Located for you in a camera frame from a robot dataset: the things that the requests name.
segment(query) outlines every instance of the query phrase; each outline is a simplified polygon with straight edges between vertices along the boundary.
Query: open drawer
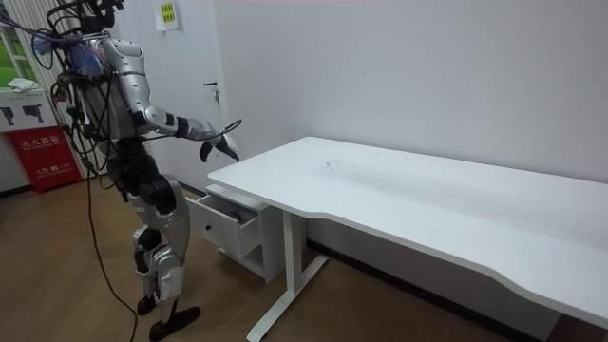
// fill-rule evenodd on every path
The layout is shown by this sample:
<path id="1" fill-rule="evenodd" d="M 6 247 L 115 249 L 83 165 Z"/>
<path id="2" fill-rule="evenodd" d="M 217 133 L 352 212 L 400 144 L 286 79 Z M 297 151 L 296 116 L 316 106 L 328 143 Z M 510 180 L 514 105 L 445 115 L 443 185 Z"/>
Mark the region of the open drawer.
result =
<path id="1" fill-rule="evenodd" d="M 261 244 L 258 213 L 215 195 L 188 204 L 192 231 L 216 246 L 245 257 Z"/>

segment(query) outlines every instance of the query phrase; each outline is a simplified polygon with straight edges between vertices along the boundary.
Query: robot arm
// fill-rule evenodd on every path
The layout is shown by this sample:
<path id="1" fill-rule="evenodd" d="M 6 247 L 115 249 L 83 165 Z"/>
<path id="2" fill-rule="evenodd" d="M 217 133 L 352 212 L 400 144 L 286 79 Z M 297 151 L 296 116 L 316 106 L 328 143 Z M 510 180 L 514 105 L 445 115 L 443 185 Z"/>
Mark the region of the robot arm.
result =
<path id="1" fill-rule="evenodd" d="M 161 134 L 204 142 L 200 158 L 207 161 L 213 147 L 238 161 L 236 145 L 227 135 L 220 135 L 209 123 L 182 118 L 150 103 L 150 87 L 145 77 L 143 52 L 132 42 L 105 38 L 97 49 L 104 52 L 107 62 L 114 67 L 124 101 L 133 115 L 139 133 L 156 131 Z"/>

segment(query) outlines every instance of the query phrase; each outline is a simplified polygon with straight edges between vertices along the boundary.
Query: white drawer unit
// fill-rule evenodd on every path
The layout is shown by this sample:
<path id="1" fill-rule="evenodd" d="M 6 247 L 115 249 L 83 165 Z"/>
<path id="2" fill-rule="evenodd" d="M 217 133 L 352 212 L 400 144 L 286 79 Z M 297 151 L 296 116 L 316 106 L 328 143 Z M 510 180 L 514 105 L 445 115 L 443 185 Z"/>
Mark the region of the white drawer unit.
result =
<path id="1" fill-rule="evenodd" d="M 201 236 L 237 257 L 261 244 L 258 213 L 227 199 L 208 195 L 197 201 L 204 226 Z"/>
<path id="2" fill-rule="evenodd" d="M 285 268 L 280 210 L 218 185 L 189 199 L 191 231 L 270 282 Z"/>

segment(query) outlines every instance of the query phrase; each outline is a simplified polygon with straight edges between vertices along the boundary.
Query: white desk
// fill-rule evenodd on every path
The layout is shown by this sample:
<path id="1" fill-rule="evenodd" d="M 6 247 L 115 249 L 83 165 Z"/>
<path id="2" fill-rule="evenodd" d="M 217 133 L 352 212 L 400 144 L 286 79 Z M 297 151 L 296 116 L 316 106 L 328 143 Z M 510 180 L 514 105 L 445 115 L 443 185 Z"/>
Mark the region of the white desk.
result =
<path id="1" fill-rule="evenodd" d="M 209 178 L 284 211 L 288 291 L 259 341 L 322 266 L 301 273 L 292 213 L 330 219 L 500 281 L 608 328 L 608 185 L 305 138 Z"/>

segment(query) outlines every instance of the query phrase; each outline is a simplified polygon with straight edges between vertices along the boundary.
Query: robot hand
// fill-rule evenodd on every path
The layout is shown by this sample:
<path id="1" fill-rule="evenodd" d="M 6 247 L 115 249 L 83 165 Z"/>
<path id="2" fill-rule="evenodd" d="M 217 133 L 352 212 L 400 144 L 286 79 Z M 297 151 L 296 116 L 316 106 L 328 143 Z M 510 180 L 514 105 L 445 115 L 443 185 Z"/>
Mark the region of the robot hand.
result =
<path id="1" fill-rule="evenodd" d="M 215 142 L 215 144 L 213 144 L 212 142 L 203 143 L 203 145 L 200 147 L 199 152 L 200 160 L 202 162 L 207 162 L 207 158 L 209 157 L 209 154 L 211 153 L 214 147 L 217 149 L 217 151 L 222 152 L 226 156 L 239 162 L 237 154 L 237 144 L 227 134 L 222 135 L 219 141 Z"/>

